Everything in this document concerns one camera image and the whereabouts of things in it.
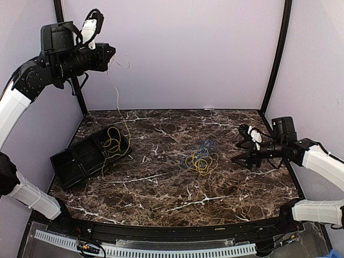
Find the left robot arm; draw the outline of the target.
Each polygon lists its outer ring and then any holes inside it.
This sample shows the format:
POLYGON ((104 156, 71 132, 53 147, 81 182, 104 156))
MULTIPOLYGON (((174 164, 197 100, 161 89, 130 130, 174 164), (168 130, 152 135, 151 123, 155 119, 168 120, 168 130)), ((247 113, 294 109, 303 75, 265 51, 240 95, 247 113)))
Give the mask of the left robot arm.
MULTIPOLYGON (((39 54, 41 26, 22 23, 18 28, 1 29, 1 83, 39 54)), ((21 116, 2 151, 30 182, 47 191, 53 179, 49 157, 66 147, 81 116, 69 88, 48 86, 21 116)))

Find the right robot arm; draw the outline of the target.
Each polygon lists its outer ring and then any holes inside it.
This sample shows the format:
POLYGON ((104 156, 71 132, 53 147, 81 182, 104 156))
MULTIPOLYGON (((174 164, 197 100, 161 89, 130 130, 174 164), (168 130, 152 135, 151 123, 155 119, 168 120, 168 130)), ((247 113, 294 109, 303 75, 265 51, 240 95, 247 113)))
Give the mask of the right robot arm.
MULTIPOLYGON (((309 170, 326 182, 343 190, 343 160, 332 154, 318 141, 309 138, 298 139, 292 117, 279 117, 272 120, 272 134, 266 136, 258 128, 242 124, 239 133, 242 140, 236 144, 244 153, 231 160, 248 170, 259 168, 263 160, 273 158, 288 161, 309 170)), ((328 224, 343 229, 343 199, 309 200, 294 198, 279 209, 274 228, 286 233, 297 223, 314 222, 328 224)))

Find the black compartment tray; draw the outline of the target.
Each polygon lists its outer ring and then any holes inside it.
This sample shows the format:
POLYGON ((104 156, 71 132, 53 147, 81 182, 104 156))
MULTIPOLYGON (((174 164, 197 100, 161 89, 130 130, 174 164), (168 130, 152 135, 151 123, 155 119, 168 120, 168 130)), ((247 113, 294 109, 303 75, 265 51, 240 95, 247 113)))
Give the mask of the black compartment tray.
POLYGON ((63 190, 68 190, 132 152, 129 140, 114 126, 97 131, 50 157, 63 190))

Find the blue object at corner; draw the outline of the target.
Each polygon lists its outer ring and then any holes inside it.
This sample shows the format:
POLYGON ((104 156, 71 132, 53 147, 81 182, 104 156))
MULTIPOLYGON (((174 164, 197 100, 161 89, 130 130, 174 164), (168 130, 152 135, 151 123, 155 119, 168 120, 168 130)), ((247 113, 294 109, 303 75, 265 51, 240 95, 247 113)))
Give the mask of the blue object at corner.
POLYGON ((334 249, 331 249, 331 251, 325 256, 326 258, 343 258, 338 252, 336 252, 334 249))

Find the left black frame post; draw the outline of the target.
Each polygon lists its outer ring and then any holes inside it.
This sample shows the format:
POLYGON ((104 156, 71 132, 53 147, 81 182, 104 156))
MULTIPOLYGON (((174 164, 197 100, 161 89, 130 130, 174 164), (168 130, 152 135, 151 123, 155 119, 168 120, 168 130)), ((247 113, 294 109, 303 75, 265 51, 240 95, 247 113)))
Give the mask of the left black frame post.
MULTIPOLYGON (((58 23, 64 22, 65 19, 64 19, 64 16, 63 16, 61 0, 53 0, 53 4, 54 4, 56 21, 58 23)), ((85 116, 88 113, 88 109, 86 107, 85 100, 84 100, 82 92, 81 92, 81 87, 80 87, 78 78, 76 76, 73 76, 70 79, 70 81, 71 81, 73 90, 75 92, 75 96, 77 98, 78 104, 80 106, 81 112, 82 112, 83 116, 85 116)))

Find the black frame post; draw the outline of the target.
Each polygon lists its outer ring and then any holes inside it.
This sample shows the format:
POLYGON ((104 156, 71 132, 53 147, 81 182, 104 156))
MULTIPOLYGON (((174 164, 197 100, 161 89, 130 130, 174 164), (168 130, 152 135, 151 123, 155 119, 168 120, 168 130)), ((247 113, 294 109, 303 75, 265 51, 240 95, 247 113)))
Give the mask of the black frame post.
MULTIPOLYGON (((53 4, 54 4, 56 21, 58 23, 64 22, 65 19, 64 19, 64 16, 63 16, 61 0, 53 0, 53 4)), ((70 81, 71 81, 73 90, 75 92, 75 96, 77 98, 78 104, 80 106, 81 112, 82 112, 83 116, 85 116, 88 113, 88 109, 86 107, 85 100, 84 100, 82 92, 81 92, 81 87, 80 87, 78 78, 76 76, 73 76, 70 79, 70 81)))
POLYGON ((268 109, 268 106, 273 94, 274 86, 277 80, 278 71, 280 69, 280 65, 282 62, 284 46, 285 46, 288 28, 289 28, 291 10, 292 10, 292 0, 285 0, 275 57, 274 57, 273 65, 271 68, 271 73, 269 76, 267 88, 264 94, 263 102, 260 107, 260 113, 262 116, 264 116, 267 112, 267 109, 268 109))

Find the black front rail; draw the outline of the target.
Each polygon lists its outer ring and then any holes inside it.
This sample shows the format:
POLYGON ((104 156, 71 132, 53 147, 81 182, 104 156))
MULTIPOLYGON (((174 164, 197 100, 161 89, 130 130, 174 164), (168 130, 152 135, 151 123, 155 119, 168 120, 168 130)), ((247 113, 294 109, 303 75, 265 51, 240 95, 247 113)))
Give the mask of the black front rail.
POLYGON ((81 229, 81 237, 101 242, 115 243, 117 240, 138 240, 157 242, 193 242, 234 239, 235 242, 266 242, 284 234, 278 231, 277 217, 270 219, 196 227, 144 227, 116 225, 74 219, 81 229))

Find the right black frame post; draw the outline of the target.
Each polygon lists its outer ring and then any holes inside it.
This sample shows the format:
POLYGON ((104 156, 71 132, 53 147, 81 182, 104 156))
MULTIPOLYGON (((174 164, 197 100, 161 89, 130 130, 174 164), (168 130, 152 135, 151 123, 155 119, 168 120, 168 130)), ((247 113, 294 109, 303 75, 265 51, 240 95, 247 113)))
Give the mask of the right black frame post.
POLYGON ((285 46, 288 28, 289 28, 291 10, 292 10, 292 0, 285 0, 275 57, 274 57, 273 65, 271 68, 271 73, 269 76, 267 88, 264 94, 263 102, 260 107, 260 113, 262 116, 264 116, 267 112, 267 109, 268 109, 268 106, 273 94, 274 86, 277 80, 278 71, 280 69, 280 65, 282 62, 284 46, 285 46))

